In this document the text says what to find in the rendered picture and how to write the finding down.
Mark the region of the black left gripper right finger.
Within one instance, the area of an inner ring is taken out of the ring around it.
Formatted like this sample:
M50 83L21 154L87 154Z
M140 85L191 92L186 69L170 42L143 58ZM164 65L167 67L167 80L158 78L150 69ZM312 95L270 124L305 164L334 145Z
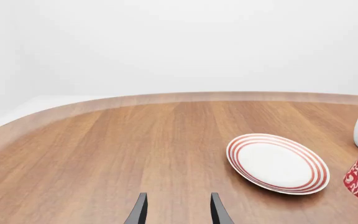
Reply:
M212 224L234 224L233 220L224 208L219 194L216 192L211 194L210 211Z

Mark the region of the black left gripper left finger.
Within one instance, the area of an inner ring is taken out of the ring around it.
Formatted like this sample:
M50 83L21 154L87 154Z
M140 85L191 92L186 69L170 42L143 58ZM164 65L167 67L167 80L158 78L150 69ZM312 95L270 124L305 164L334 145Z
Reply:
M147 210L147 194L145 192L142 192L139 194L134 208L125 220L124 224L145 224L147 219Z

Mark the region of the white plate with red rings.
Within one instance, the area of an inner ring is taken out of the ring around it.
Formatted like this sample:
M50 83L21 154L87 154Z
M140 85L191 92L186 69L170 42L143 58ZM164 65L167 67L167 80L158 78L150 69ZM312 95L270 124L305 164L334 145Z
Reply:
M226 157L243 178L281 194L314 194L330 181L329 169L322 158L304 145L281 136L238 136L228 143Z

